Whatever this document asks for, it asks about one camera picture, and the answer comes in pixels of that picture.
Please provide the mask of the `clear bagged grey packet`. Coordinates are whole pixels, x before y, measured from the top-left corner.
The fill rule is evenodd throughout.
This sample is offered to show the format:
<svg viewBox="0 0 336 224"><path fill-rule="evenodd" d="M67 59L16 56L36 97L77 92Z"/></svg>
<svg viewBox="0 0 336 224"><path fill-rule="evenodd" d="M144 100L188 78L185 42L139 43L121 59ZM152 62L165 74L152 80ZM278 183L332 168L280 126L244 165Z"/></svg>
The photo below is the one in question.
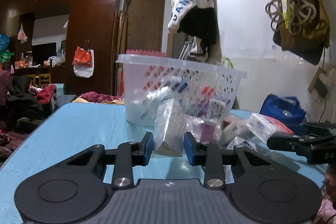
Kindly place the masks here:
<svg viewBox="0 0 336 224"><path fill-rule="evenodd" d="M154 153L167 157L182 157L186 118L175 99L165 100L157 109L154 125Z"/></svg>

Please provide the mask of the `patterned box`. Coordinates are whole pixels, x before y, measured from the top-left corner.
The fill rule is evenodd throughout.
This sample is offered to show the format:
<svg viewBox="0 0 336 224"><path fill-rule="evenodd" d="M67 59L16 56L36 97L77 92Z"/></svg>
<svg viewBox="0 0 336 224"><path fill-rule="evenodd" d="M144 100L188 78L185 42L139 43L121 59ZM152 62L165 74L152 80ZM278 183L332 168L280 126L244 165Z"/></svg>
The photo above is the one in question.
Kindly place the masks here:
<svg viewBox="0 0 336 224"><path fill-rule="evenodd" d="M243 147L247 147L249 149L252 149L254 151L257 151L257 147L256 144L251 141L251 139L245 139L242 138L240 136L236 136L234 137L229 144L226 146L226 149L228 150L233 150L233 148L237 145L243 146Z"/></svg>

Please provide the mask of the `purple packet in plastic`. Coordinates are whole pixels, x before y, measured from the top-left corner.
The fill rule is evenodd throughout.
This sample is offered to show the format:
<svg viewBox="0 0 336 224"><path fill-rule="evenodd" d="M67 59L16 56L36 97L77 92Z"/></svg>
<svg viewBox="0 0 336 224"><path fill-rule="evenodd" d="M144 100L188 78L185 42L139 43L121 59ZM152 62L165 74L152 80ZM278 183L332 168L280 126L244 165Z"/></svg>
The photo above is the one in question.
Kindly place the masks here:
<svg viewBox="0 0 336 224"><path fill-rule="evenodd" d="M221 128L211 120L188 115L186 117L186 131L192 133L197 142L221 143Z"/></svg>

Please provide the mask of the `white pink long box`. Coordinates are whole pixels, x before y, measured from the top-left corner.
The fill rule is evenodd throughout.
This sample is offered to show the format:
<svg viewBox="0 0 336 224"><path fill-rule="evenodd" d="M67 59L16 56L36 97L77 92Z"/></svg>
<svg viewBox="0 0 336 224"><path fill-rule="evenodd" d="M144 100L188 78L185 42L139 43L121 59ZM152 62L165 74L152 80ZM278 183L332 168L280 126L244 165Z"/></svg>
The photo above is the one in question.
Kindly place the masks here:
<svg viewBox="0 0 336 224"><path fill-rule="evenodd" d="M244 119L241 119L233 115L229 115L224 118L222 124L221 143L223 145L227 145L237 136L244 139L250 139L252 137L252 133L247 127Z"/></svg>

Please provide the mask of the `blue non-woven shopping bag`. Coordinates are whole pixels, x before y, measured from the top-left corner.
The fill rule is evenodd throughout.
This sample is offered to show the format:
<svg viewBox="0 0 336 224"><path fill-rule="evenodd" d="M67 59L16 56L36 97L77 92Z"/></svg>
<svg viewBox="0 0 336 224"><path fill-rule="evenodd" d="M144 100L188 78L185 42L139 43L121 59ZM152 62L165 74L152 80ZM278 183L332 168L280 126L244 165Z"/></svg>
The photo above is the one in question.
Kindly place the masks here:
<svg viewBox="0 0 336 224"><path fill-rule="evenodd" d="M264 100L259 113L282 122L296 135L303 135L307 132L307 129L304 129L302 125L306 111L301 107L299 100L295 96L278 97L277 95L269 94Z"/></svg>

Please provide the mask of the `white box with barcode label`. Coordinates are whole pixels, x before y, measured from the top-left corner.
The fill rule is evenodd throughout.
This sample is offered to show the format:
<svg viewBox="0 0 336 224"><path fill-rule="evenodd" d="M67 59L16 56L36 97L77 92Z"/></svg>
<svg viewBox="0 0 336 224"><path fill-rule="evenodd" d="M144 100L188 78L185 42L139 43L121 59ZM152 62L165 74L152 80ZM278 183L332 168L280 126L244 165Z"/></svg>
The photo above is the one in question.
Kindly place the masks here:
<svg viewBox="0 0 336 224"><path fill-rule="evenodd" d="M281 121L262 114L252 113L246 120L246 126L252 134L265 144L275 133L294 136L294 132Z"/></svg>

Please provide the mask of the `clear plastic perforated basket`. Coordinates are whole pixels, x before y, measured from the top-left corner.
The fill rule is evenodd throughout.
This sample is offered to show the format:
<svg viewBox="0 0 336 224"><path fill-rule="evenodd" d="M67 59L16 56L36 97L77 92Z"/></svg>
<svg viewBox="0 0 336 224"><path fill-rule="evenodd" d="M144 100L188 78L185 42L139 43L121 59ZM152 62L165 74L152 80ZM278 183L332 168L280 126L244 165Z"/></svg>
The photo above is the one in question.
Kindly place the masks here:
<svg viewBox="0 0 336 224"><path fill-rule="evenodd" d="M224 118L234 104L246 72L220 65L167 57L122 54L126 120L153 126L160 103L174 99L184 113Z"/></svg>

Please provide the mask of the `green and white tote bag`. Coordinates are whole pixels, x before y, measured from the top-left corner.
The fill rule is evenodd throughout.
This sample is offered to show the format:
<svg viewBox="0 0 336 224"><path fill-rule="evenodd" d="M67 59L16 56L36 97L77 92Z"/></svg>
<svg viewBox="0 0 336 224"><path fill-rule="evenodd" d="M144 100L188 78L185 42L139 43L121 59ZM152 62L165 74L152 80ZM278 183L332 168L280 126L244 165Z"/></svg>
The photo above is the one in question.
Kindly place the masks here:
<svg viewBox="0 0 336 224"><path fill-rule="evenodd" d="M234 65L233 65L232 61L228 57L226 57L225 59L223 59L223 65L225 67L230 68L230 69L234 69Z"/></svg>

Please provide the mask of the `orange and white hanging bag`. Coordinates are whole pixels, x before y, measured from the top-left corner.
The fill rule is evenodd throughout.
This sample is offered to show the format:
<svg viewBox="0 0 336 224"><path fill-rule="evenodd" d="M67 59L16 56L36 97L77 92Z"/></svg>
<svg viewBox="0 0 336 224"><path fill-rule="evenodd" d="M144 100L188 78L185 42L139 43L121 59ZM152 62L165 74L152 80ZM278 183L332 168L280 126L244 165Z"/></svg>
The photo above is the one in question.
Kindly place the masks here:
<svg viewBox="0 0 336 224"><path fill-rule="evenodd" d="M77 47L72 61L75 76L90 78L94 73L94 50Z"/></svg>

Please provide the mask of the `pink foam mat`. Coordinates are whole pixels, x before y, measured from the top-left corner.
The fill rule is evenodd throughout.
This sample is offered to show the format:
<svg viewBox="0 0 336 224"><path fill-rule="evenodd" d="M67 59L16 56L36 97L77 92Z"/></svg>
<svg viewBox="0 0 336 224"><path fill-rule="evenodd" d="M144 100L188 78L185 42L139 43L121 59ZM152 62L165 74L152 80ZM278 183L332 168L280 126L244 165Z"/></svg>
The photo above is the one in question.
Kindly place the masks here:
<svg viewBox="0 0 336 224"><path fill-rule="evenodd" d="M165 57L166 54L160 51L148 51L148 50L126 50L126 54L129 55L144 55L154 57Z"/></svg>

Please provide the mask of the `metal crutches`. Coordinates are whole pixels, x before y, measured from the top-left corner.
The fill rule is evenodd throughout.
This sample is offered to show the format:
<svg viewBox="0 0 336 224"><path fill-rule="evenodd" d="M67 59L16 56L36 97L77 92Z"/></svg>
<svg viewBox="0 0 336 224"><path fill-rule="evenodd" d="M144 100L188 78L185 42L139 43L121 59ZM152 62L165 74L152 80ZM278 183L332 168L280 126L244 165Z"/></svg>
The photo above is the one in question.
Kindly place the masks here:
<svg viewBox="0 0 336 224"><path fill-rule="evenodd" d="M190 51L193 47L193 41L192 40L188 40L184 42L183 48L181 50L181 53L179 55L179 60L186 60L187 57L190 55Z"/></svg>

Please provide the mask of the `hanging brown bag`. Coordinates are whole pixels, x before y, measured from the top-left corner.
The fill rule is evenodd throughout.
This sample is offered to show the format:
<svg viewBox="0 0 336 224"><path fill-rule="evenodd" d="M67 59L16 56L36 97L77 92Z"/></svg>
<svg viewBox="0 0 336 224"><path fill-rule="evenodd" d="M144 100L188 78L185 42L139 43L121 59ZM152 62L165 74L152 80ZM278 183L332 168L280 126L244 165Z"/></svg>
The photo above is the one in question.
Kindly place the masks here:
<svg viewBox="0 0 336 224"><path fill-rule="evenodd" d="M317 65L330 45L330 21L322 0L271 0L265 6L273 42Z"/></svg>

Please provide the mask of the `dark red wooden wardrobe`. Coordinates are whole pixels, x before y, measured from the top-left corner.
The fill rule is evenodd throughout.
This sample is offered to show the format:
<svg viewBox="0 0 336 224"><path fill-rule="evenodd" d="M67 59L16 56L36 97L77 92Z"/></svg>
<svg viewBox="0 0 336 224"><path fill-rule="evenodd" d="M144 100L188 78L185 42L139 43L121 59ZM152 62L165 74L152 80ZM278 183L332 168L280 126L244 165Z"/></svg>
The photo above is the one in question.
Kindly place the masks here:
<svg viewBox="0 0 336 224"><path fill-rule="evenodd" d="M18 54L27 48L17 40L21 23L26 24L23 29L28 35L36 19L67 14L66 91L76 95L91 91L112 94L119 4L120 0L1 0L1 33L7 33ZM88 79L75 76L72 60L77 47L94 51L93 76Z"/></svg>

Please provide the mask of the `brown wooden board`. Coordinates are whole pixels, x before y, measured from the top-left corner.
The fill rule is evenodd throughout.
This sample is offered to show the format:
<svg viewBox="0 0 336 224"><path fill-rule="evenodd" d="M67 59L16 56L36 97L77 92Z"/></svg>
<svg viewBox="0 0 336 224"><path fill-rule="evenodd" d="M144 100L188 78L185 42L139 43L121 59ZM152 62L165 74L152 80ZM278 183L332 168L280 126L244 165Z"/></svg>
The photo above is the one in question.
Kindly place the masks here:
<svg viewBox="0 0 336 224"><path fill-rule="evenodd" d="M160 51L165 0L124 0L127 50Z"/></svg>

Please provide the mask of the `white hoodie with blue letters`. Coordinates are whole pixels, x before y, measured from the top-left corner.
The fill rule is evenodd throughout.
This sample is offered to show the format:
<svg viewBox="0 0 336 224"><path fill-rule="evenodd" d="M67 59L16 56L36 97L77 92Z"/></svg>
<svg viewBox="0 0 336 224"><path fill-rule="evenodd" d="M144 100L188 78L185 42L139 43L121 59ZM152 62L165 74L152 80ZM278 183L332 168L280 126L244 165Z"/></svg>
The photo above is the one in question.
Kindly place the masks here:
<svg viewBox="0 0 336 224"><path fill-rule="evenodd" d="M206 62L209 51L218 41L218 19L215 0L171 0L171 34L192 37L193 47L187 60Z"/></svg>

